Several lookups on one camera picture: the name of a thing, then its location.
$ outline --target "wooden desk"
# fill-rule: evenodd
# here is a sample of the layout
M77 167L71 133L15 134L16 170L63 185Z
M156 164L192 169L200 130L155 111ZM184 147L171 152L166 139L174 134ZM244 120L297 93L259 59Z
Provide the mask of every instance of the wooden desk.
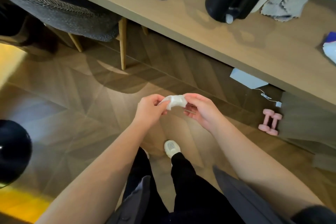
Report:
M259 13L227 25L205 0L90 0L217 60L336 112L336 66L321 49L336 30L336 1L310 0L300 19Z

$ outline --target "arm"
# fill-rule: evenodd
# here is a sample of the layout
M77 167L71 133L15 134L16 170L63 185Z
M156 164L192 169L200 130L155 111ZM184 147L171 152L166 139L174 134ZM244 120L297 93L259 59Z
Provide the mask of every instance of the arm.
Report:
M323 205L303 182L231 124L210 99L192 93L185 98L195 107L187 106L184 113L212 133L238 177L278 213L290 218L309 206Z
M52 202L36 222L105 223L114 211L140 143L150 127L166 114L164 97L142 98L132 124Z

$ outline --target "pink dumbbell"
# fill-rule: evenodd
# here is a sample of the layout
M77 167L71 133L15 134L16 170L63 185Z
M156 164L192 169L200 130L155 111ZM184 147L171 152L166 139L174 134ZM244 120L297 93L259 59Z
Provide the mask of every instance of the pink dumbbell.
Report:
M266 133L270 134L272 136L277 136L278 131L275 130L275 128L277 127L278 120L282 119L282 115L279 114L279 113L275 113L275 114L272 115L272 119L273 119L273 121L272 121L271 129L269 131L267 131Z
M274 111L272 111L270 109L264 109L262 113L265 115L265 119L264 119L263 124L260 124L258 126L258 128L261 131L266 132L267 134L270 134L272 136L277 136L278 135L278 131L275 130L275 128L277 126L278 120L282 119L282 115L279 114L279 113L275 113ZM273 119L271 128L267 125L268 121L270 120L270 117Z
M262 113L265 115L265 119L264 119L263 124L260 124L258 126L258 128L261 131L268 132L268 131L270 131L271 128L269 126L267 126L267 124L268 124L268 121L269 121L270 117L274 115L274 111L272 111L270 109L264 109Z

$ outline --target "wooden chair leg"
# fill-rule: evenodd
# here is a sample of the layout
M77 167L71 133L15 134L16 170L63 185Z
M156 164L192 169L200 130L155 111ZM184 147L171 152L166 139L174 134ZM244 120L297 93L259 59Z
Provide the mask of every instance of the wooden chair leg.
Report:
M148 28L146 28L145 26L142 26L141 25L141 27L142 27L142 31L143 31L143 33L145 34L145 35L148 35L149 33L148 33Z
M77 35L72 35L70 33L68 33L68 34L69 34L72 42L75 44L77 50L79 52L83 52L83 47L82 47L81 43L79 42Z
M120 58L121 58L121 69L126 69L126 28L127 19L123 17L119 21L119 36L117 39L120 41Z

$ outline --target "white and blue package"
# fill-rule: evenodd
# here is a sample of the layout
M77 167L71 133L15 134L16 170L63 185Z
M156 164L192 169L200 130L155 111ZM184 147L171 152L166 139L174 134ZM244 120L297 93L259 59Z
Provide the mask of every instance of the white and blue package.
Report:
M330 32L323 44L324 54L336 64L336 32Z

